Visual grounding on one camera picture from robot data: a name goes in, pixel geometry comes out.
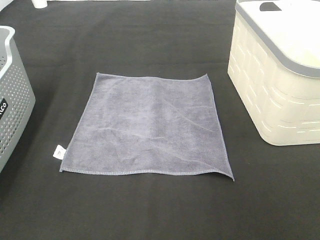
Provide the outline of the grey microfibre towel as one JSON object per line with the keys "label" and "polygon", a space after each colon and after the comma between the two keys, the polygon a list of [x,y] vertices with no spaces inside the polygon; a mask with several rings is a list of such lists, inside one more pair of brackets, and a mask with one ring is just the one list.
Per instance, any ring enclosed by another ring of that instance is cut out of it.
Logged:
{"label": "grey microfibre towel", "polygon": [[98,73],[59,170],[232,178],[209,77]]}

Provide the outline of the cream plastic storage basket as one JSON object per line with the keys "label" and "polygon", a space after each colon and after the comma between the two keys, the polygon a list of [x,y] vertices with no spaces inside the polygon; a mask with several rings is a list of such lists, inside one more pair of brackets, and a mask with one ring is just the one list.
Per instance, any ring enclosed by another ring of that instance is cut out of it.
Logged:
{"label": "cream plastic storage basket", "polygon": [[319,1],[236,1],[227,73],[264,141],[319,143]]}

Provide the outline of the black table cloth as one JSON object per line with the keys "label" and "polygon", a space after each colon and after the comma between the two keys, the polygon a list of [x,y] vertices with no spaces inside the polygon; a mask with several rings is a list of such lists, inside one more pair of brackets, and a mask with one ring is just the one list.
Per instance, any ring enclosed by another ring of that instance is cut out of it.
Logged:
{"label": "black table cloth", "polygon": [[[3,240],[317,240],[320,147],[259,136],[228,74],[233,0],[15,0],[0,23],[35,94],[0,174]],[[97,73],[208,75],[233,178],[60,172]]]}

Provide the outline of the grey perforated plastic basket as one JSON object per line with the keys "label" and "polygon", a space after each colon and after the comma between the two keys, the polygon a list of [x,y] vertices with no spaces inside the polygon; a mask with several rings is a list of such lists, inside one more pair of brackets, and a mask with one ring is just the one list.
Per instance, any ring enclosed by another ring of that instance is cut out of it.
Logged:
{"label": "grey perforated plastic basket", "polygon": [[14,35],[14,28],[0,27],[1,170],[19,142],[36,102]]}

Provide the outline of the white cylindrical object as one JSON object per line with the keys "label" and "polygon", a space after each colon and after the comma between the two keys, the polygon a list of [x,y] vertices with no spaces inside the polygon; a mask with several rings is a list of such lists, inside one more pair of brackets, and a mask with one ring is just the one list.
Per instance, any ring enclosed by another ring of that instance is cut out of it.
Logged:
{"label": "white cylindrical object", "polygon": [[36,9],[43,9],[48,6],[47,0],[32,0],[32,4]]}

